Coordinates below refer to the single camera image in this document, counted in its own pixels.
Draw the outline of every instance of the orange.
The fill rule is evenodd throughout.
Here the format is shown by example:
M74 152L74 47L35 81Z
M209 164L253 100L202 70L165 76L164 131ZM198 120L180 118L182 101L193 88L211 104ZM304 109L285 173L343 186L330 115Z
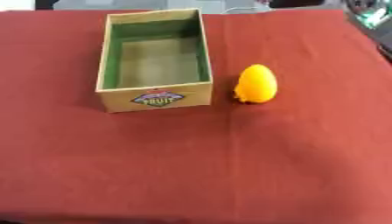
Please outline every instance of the orange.
M234 92L240 102L267 102L277 94L277 79L266 66L253 65L242 72Z

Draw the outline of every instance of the red tablecloth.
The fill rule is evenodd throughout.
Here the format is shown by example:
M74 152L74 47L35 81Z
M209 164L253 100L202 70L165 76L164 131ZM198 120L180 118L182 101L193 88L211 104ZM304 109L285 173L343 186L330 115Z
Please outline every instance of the red tablecloth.
M341 11L205 16L213 105L122 114L106 13L0 13L0 219L392 223L392 67ZM231 101L254 63L278 96Z

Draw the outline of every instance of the box label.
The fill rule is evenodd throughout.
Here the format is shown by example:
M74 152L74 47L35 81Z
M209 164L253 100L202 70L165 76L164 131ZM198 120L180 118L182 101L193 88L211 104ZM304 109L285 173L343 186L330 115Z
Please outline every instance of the box label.
M154 90L148 94L142 94L137 98L131 100L131 102L140 103L152 107L162 108L172 102L177 102L185 97L182 94L174 94L168 91Z

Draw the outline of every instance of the fruit box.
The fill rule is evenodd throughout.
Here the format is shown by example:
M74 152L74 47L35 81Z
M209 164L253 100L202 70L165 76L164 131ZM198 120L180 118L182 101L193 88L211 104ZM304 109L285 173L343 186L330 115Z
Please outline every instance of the fruit box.
M208 105L212 85L199 10L108 15L95 90L108 112Z

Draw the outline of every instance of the box rim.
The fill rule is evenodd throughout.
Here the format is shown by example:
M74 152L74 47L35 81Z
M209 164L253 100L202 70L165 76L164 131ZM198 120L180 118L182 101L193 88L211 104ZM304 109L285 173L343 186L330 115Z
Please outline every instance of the box rim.
M111 18L117 17L117 16L118 17L126 16L129 14L132 14L132 15L135 15L135 14L137 14L137 15L138 14L144 14L144 15L145 14L157 14L162 11L166 11L166 12L170 12L170 11L195 11L196 13L198 13L199 24L200 24L202 40L203 40L202 42L203 42L203 47L205 50L206 60L207 60L209 81L190 82L190 83L162 85L162 86L150 86L150 87L126 87L126 88L109 88L109 89L103 88L104 73L105 73L105 67L107 65L107 60L108 60L108 56L109 56L109 43L111 41L111 32L112 32L112 24L113 24ZM212 85L213 83L214 83L214 77L212 75L210 55L209 55L209 51L208 51L208 47L207 47L206 30L204 27L204 21L203 21L202 15L200 13L200 9L187 8L187 9L173 9L173 10L151 10L151 11L131 12L131 13L111 13L106 16L105 33L104 33L104 38L103 38L103 46L101 49L101 60L100 60L100 65L99 65L98 77L97 77L97 81L96 81L96 85L95 85L95 92L96 93L129 91L129 90L143 90L143 89L152 89L152 88L173 88L173 87L205 85L205 84Z

